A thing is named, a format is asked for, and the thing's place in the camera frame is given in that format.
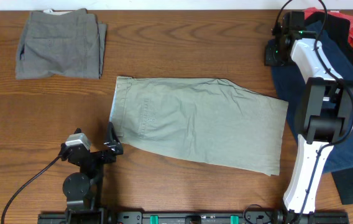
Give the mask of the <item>khaki beige shorts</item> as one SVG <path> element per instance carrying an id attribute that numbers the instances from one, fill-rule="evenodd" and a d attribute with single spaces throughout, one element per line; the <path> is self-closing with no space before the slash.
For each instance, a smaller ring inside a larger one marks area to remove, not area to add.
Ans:
<path id="1" fill-rule="evenodd" d="M 278 175 L 287 108 L 226 79 L 118 77 L 109 119 L 144 151 Z"/>

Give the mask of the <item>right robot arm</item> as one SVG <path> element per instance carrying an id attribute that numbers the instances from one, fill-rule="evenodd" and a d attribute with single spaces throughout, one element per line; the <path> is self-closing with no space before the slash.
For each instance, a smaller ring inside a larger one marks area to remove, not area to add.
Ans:
<path id="1" fill-rule="evenodd" d="M 272 34 L 275 40 L 266 46 L 266 65 L 294 63 L 305 82 L 295 111 L 298 154 L 283 196 L 287 212 L 300 217 L 314 213 L 326 160 L 353 130 L 353 83 L 334 70 L 317 33 L 274 29 Z"/>

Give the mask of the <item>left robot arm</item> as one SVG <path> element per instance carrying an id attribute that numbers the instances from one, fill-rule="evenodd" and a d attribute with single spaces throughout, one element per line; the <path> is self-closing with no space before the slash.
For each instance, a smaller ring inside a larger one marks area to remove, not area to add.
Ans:
<path id="1" fill-rule="evenodd" d="M 91 141 L 78 128 L 61 145 L 60 159 L 80 168 L 64 181 L 66 223 L 113 223 L 108 209 L 101 206 L 104 165 L 116 162 L 123 154 L 122 144 L 112 122 L 108 122 L 104 145 L 107 149 L 90 151 Z"/>

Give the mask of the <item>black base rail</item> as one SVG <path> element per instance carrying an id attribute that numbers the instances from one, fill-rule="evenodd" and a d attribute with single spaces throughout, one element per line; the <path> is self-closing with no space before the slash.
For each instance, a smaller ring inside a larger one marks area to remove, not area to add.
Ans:
<path id="1" fill-rule="evenodd" d="M 281 211 L 248 210 L 243 213 L 141 213 L 120 212 L 106 218 L 102 213 L 40 214 L 38 224 L 116 223 L 116 224 L 349 224 L 346 212 L 317 212 L 309 215 L 283 214 Z"/>

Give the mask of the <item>navy blue shorts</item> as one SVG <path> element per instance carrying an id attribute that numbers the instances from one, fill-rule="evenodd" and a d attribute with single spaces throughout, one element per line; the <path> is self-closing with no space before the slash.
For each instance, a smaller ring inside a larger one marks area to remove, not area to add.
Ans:
<path id="1" fill-rule="evenodd" d="M 337 42 L 331 39 L 335 31 L 324 30 L 320 41 L 323 51 L 331 63 L 334 71 L 340 74 L 345 81 L 353 81 L 353 65 L 348 61 Z M 295 138 L 295 109 L 301 101 L 305 89 L 305 81 L 296 65 L 272 67 L 272 78 L 280 99 L 288 102 L 287 121 Z M 353 168 L 353 132 L 346 141 L 334 146 L 324 166 L 325 172 Z"/>

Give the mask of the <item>folded grey shorts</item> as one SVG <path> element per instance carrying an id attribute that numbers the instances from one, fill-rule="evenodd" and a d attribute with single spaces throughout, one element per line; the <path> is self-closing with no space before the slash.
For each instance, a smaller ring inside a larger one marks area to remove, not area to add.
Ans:
<path id="1" fill-rule="evenodd" d="M 32 11 L 17 46 L 16 78 L 100 79 L 106 31 L 107 25 L 86 9 L 62 14 Z"/>

